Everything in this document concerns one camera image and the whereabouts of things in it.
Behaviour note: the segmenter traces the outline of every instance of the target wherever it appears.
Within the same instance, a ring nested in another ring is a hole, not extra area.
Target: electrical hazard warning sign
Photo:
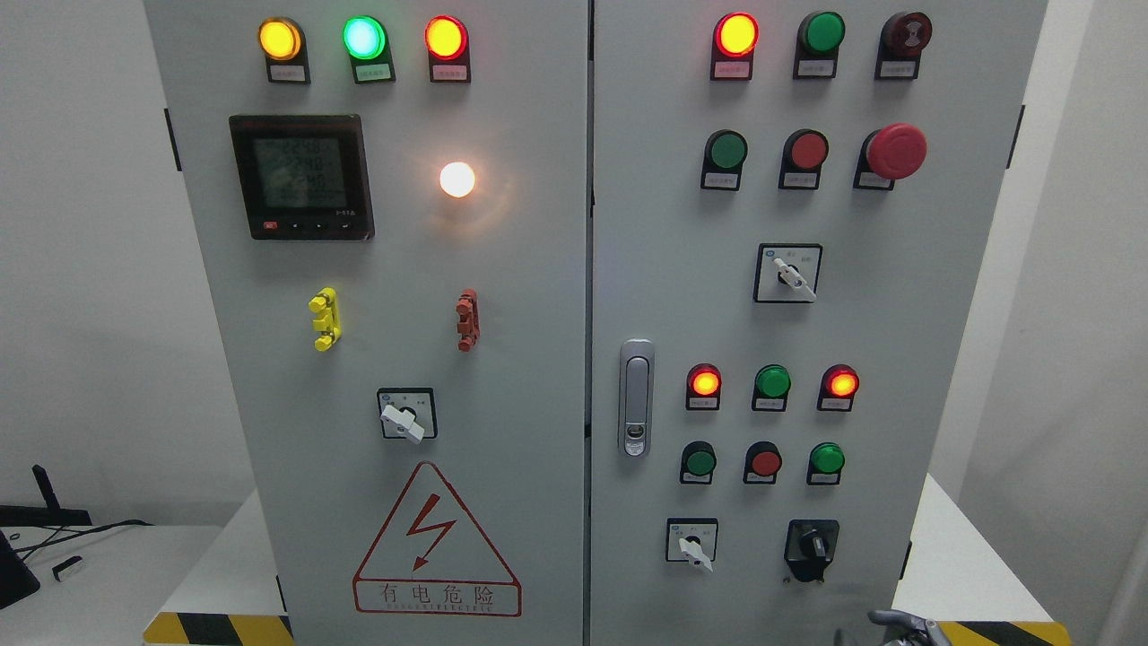
[[[518,617],[522,585],[432,462],[419,462],[355,573],[360,613]]]

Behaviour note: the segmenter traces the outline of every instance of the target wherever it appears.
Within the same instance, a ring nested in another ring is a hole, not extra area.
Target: white table
[[[256,492],[163,609],[279,615],[284,610],[274,576]],[[931,476],[925,480],[913,553],[893,607],[937,620],[1052,621]]]
[[[21,535],[14,548],[52,535],[38,528],[2,531]],[[163,600],[218,536],[214,527],[126,527],[45,547],[28,560],[40,590],[0,610],[0,644],[138,646]],[[57,583],[52,566],[73,554],[83,557],[84,569]]]

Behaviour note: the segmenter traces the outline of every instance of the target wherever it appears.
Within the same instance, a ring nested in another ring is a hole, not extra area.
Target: black device
[[[358,115],[235,115],[228,120],[251,238],[374,236]]]
[[[8,537],[0,531],[0,609],[11,606],[39,589],[40,582],[13,552]]]
[[[52,489],[48,472],[36,465],[32,467],[36,484],[44,497],[44,507],[25,507],[20,505],[0,505],[0,527],[31,526],[91,526],[92,516],[85,509],[64,509],[60,507],[56,492]]]

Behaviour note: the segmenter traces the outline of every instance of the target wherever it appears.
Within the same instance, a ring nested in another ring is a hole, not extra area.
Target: red push button
[[[905,179],[921,168],[929,153],[929,141],[920,127],[894,123],[881,129],[866,149],[874,172],[885,179]]]
[[[829,156],[829,141],[820,132],[806,132],[793,141],[790,159],[801,170],[813,170]]]
[[[881,32],[885,47],[898,56],[920,56],[932,38],[932,21],[921,11],[889,18]]]
[[[750,465],[754,474],[768,478],[782,469],[782,457],[767,451],[754,456]]]

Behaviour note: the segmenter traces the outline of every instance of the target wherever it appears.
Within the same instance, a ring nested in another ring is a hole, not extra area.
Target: emergency stop button
[[[929,141],[920,127],[908,123],[886,125],[869,134],[858,159],[855,188],[891,190],[893,181],[916,172],[929,154]]]

